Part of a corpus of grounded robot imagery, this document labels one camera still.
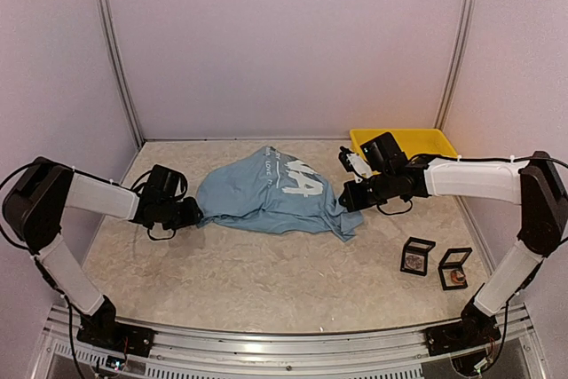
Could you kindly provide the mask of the light blue printed t-shirt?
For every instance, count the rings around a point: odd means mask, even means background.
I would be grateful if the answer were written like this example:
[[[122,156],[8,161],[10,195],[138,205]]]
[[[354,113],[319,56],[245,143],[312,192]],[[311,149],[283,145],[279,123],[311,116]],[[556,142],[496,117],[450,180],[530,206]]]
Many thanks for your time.
[[[210,223],[245,231],[283,234],[331,232],[346,242],[363,215],[339,204],[330,182],[293,155],[264,146],[252,155],[211,171],[196,201]]]

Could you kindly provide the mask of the black brooch display box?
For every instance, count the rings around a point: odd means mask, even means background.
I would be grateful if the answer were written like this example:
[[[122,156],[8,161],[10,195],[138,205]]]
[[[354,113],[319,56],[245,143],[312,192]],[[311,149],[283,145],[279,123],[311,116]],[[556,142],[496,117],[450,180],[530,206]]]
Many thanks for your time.
[[[429,253],[435,247],[435,241],[409,237],[402,249],[399,270],[404,273],[425,277],[428,273]]]

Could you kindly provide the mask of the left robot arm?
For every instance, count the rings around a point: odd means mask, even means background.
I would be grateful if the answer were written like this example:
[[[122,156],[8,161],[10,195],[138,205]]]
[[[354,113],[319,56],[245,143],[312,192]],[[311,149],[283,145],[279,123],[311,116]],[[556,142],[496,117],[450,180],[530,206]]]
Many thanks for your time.
[[[38,157],[6,178],[13,182],[2,202],[2,216],[50,286],[80,315],[79,339],[113,348],[133,329],[116,319],[116,308],[88,278],[63,237],[70,210],[113,217],[152,231],[198,225],[203,213],[188,195],[186,177],[159,164],[128,187],[74,167]]]

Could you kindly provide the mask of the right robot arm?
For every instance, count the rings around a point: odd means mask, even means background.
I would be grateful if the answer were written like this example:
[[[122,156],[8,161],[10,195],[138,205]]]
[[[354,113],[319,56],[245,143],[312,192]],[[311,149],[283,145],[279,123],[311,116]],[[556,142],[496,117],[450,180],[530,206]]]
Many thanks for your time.
[[[567,191],[560,161],[537,151],[528,157],[462,158],[442,154],[407,156],[389,132],[367,141],[356,154],[342,147],[338,159],[355,178],[339,202],[348,211],[380,207],[392,198],[464,196],[505,201],[521,208],[517,240],[488,281],[468,301],[461,317],[427,328],[431,355],[468,349],[504,334],[496,315],[526,288],[542,262],[564,244]]]

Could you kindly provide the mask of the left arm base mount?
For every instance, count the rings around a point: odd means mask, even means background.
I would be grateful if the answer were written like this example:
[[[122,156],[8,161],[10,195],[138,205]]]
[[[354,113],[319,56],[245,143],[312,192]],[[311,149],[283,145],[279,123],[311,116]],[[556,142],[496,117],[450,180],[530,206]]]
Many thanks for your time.
[[[110,334],[81,326],[77,338],[82,343],[109,351],[148,358],[154,344],[155,332],[124,323],[115,323]]]

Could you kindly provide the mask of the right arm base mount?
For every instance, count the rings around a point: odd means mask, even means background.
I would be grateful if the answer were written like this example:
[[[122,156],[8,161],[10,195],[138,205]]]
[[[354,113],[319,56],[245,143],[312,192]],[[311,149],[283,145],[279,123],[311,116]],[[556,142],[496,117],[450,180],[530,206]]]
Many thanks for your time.
[[[426,328],[424,334],[431,357],[463,351],[501,339],[501,331],[497,326],[490,326],[481,331],[476,328],[467,331],[460,321]]]

